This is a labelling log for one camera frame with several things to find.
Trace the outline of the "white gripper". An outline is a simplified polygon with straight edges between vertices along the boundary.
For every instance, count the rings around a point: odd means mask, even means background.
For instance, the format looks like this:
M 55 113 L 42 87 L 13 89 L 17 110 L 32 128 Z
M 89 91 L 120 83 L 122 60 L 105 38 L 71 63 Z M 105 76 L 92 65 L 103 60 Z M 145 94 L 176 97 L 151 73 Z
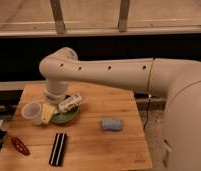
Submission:
M 61 101 L 63 101 L 66 97 L 66 90 L 63 90 L 59 94 L 54 94 L 49 92 L 47 89 L 44 89 L 43 91 L 43 98 L 46 102 L 50 103 L 44 103 L 42 105 L 42 123 L 48 124 L 54 115 L 54 112 L 56 111 L 56 107 L 54 105 L 59 104 Z

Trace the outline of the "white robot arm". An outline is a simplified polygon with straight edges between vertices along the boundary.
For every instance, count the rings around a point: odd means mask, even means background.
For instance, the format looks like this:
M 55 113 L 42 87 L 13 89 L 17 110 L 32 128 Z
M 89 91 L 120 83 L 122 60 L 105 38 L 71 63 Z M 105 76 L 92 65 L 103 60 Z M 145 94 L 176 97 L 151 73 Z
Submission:
M 149 93 L 166 99 L 161 171 L 201 171 L 201 62 L 179 59 L 80 61 L 75 51 L 61 48 L 43 58 L 51 103 L 65 96 L 66 83 L 96 83 Z

